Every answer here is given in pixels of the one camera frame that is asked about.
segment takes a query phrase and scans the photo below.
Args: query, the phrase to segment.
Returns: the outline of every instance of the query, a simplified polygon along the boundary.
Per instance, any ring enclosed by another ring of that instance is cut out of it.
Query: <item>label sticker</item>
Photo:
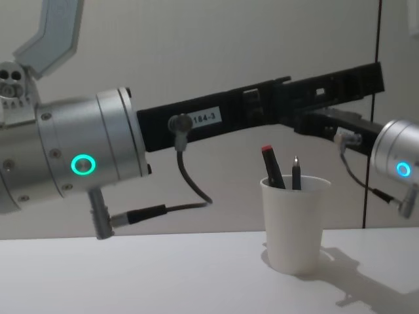
[[[192,118],[192,129],[200,128],[201,126],[209,126],[210,124],[223,121],[223,119],[221,119],[220,107],[195,111],[194,113],[188,113],[188,116]]]

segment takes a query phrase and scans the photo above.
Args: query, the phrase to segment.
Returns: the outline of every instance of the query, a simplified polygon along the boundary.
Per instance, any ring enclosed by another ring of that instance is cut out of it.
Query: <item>white table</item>
[[[269,268],[264,242],[264,232],[0,241],[0,313],[419,313],[419,228],[324,231],[329,258],[306,279]]]

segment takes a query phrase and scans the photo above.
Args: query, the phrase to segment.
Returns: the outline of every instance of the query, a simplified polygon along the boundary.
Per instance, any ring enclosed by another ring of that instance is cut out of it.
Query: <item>robotic arm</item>
[[[0,213],[87,193],[97,238],[111,237],[127,216],[110,217],[101,187],[150,174],[145,152],[173,146],[173,120],[179,116],[185,123],[176,134],[188,141],[265,124],[326,139],[337,127],[354,129],[362,141],[351,148],[370,154],[375,145],[375,169],[416,186],[418,127],[397,122],[381,130],[355,114],[319,111],[384,91],[379,63],[295,82],[279,78],[136,114],[129,88],[40,105],[34,79],[75,53],[81,12],[80,0],[44,0],[38,34],[15,52],[15,61],[0,63]],[[178,163],[182,170],[179,155]],[[190,179],[185,168],[181,173]],[[156,207],[141,215],[164,213]]]

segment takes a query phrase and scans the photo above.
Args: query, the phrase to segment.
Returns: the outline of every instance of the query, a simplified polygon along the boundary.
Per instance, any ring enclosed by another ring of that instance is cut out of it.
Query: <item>blue led ring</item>
[[[412,172],[410,170],[410,165],[406,162],[399,162],[396,166],[396,170],[397,173],[401,176],[401,177],[408,177],[410,175],[410,173]]]
[[[79,160],[82,159],[86,159],[90,162],[90,169],[87,171],[79,171],[76,168],[76,164]],[[76,157],[73,158],[73,160],[71,161],[71,170],[76,174],[76,175],[89,175],[91,174],[94,170],[96,169],[96,161],[95,159],[93,159],[93,157],[86,155],[86,154],[80,154],[77,155]]]

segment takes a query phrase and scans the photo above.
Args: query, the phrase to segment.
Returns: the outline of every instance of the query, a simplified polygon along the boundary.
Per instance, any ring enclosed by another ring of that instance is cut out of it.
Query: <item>screw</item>
[[[27,195],[19,196],[18,201],[29,201],[29,196]]]
[[[51,114],[50,113],[43,113],[42,115],[41,115],[41,119],[42,120],[50,120],[51,119]]]
[[[14,88],[9,85],[4,85],[4,87],[1,89],[1,93],[4,97],[7,98],[13,98],[15,96]]]
[[[6,170],[6,171],[12,171],[12,169],[14,168],[14,161],[13,160],[11,160],[11,159],[6,159],[4,162],[3,162],[3,169],[4,170]]]
[[[62,189],[64,190],[64,191],[69,191],[69,190],[71,190],[73,188],[73,185],[72,184],[70,184],[70,183],[67,183],[67,184],[65,184],[65,185],[63,185],[62,186]]]
[[[54,149],[50,150],[50,157],[51,158],[59,158],[59,157],[61,157],[61,152],[58,149],[54,148]]]

